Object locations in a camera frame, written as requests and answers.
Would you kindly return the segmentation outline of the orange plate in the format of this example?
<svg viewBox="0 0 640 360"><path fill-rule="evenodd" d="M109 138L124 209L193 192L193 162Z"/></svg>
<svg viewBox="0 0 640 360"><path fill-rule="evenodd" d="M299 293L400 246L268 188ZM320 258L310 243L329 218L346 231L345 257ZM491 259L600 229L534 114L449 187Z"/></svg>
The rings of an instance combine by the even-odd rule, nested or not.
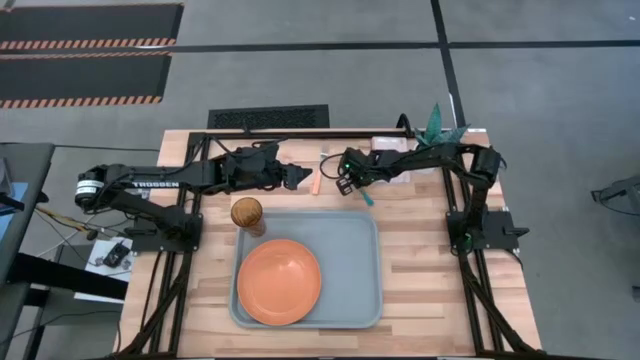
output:
<svg viewBox="0 0 640 360"><path fill-rule="evenodd" d="M269 240L242 261L236 283L240 304L268 326L303 319L316 305L322 273L314 254L299 242Z"/></svg>

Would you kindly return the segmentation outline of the black bench bar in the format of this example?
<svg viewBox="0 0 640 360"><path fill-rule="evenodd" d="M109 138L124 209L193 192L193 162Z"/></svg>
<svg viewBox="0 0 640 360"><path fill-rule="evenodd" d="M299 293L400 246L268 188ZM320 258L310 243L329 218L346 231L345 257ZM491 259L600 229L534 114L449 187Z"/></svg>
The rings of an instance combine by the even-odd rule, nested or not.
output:
<svg viewBox="0 0 640 360"><path fill-rule="evenodd" d="M116 278L18 253L5 283L29 283L123 300L128 283Z"/></svg>

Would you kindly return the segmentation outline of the black floor vent grille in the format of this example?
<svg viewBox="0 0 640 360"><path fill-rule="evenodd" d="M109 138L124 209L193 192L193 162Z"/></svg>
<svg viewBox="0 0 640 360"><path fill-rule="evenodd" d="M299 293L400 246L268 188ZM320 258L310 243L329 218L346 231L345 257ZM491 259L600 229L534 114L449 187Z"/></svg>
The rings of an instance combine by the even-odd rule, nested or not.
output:
<svg viewBox="0 0 640 360"><path fill-rule="evenodd" d="M330 128L329 106L294 105L210 110L208 129Z"/></svg>

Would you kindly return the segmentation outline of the black hazard-striped floor mat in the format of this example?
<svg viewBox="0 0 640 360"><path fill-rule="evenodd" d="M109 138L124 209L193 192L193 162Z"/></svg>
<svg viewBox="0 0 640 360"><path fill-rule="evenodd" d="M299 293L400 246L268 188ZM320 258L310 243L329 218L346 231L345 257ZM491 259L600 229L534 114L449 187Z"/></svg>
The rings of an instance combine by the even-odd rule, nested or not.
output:
<svg viewBox="0 0 640 360"><path fill-rule="evenodd" d="M164 51L0 56L0 109L158 104L171 60Z"/></svg>
<svg viewBox="0 0 640 360"><path fill-rule="evenodd" d="M0 8L0 50L167 46L182 3Z"/></svg>

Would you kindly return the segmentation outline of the grey plastic tray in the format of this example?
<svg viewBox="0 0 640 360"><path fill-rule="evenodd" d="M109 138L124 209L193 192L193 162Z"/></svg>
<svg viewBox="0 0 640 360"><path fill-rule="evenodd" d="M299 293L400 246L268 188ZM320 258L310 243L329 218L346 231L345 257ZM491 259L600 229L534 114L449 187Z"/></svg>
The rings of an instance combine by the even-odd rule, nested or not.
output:
<svg viewBox="0 0 640 360"><path fill-rule="evenodd" d="M383 312L383 286L378 229L367 212L338 210L273 210L264 214L266 232L254 238L239 229L231 268L229 312L245 328L268 326L252 318L238 296L243 260L262 243L289 239L315 256L322 288L315 306L290 329L364 329Z"/></svg>

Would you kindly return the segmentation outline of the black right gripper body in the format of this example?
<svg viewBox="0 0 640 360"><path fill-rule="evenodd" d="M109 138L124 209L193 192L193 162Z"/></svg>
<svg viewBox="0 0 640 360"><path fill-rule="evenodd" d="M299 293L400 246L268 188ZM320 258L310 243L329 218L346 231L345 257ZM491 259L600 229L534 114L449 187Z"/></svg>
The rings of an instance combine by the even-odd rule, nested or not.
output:
<svg viewBox="0 0 640 360"><path fill-rule="evenodd" d="M354 148L347 148L339 160L339 178L353 174L360 186L368 186L382 180L382 173L374 168L374 158Z"/></svg>

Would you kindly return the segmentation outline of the white paper sheet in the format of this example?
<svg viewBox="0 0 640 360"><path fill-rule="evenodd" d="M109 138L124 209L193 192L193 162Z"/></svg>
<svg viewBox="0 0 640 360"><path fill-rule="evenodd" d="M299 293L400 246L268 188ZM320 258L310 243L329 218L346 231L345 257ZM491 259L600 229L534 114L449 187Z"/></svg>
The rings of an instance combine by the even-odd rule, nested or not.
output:
<svg viewBox="0 0 640 360"><path fill-rule="evenodd" d="M116 267L109 267L103 263L108 253L117 244L121 244L127 249L130 249L132 241L120 237L116 237L111 240L95 240L93 242L91 252L87 255L88 263L85 265L85 270L124 282L129 282L135 262L132 253L127 254Z"/></svg>

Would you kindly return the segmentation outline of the green potted plant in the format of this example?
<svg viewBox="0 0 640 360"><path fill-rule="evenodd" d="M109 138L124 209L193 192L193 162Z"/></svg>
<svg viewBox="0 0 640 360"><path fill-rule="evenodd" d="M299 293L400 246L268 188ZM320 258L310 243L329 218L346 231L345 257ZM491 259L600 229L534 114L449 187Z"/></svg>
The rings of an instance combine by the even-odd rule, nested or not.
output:
<svg viewBox="0 0 640 360"><path fill-rule="evenodd" d="M436 103L432 109L426 129L419 131L414 129L415 138L419 148L429 147L443 143L459 143L467 132L469 126L453 128L449 131L442 130L442 117L439 104Z"/></svg>

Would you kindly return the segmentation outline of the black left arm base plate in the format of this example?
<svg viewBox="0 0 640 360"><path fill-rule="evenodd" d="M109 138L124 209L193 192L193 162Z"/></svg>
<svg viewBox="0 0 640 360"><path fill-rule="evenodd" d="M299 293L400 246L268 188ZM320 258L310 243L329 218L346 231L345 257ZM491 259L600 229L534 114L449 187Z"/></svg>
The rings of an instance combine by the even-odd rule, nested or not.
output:
<svg viewBox="0 0 640 360"><path fill-rule="evenodd" d="M144 252L193 252L200 246L203 217L201 214L187 215L186 225L177 230L162 230L156 223L138 217L134 226L125 229L132 240L130 249Z"/></svg>

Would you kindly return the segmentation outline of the pale pink box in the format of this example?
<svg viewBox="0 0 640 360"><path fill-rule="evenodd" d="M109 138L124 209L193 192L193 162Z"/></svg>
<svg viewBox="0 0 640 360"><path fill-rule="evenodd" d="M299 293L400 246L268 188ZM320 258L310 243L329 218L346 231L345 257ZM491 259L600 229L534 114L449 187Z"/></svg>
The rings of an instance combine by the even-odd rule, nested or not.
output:
<svg viewBox="0 0 640 360"><path fill-rule="evenodd" d="M371 149L406 152L408 143L406 138L401 137L373 137L371 139Z"/></svg>

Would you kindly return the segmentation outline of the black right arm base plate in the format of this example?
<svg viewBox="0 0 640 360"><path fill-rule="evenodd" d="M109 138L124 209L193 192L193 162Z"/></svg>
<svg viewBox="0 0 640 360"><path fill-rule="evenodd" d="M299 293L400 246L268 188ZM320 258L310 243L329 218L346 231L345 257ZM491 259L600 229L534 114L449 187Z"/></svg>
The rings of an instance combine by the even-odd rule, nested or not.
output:
<svg viewBox="0 0 640 360"><path fill-rule="evenodd" d="M519 247L519 238L530 229L515 227L512 216L506 211L486 212L480 220L470 219L464 212L446 215L450 243L456 253L473 250L514 250Z"/></svg>

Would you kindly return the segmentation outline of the small black device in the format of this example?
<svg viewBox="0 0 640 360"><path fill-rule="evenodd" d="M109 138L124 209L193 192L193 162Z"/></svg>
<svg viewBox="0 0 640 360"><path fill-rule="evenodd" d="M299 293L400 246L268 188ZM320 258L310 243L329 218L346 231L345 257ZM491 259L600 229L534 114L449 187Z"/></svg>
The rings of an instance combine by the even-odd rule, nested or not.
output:
<svg viewBox="0 0 640 360"><path fill-rule="evenodd" d="M126 256L130 253L130 249L122 243L116 243L113 248L104 256L102 264L110 267L118 267Z"/></svg>

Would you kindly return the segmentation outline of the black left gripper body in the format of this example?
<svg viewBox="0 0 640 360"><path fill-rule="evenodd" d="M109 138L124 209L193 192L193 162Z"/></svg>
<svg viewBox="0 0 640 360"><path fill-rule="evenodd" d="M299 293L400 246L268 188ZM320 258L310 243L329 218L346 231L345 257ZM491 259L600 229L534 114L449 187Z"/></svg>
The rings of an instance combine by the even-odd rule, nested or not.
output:
<svg viewBox="0 0 640 360"><path fill-rule="evenodd" d="M224 147L223 175L225 191L290 189L286 166L276 159L277 143L259 143L256 147Z"/></svg>

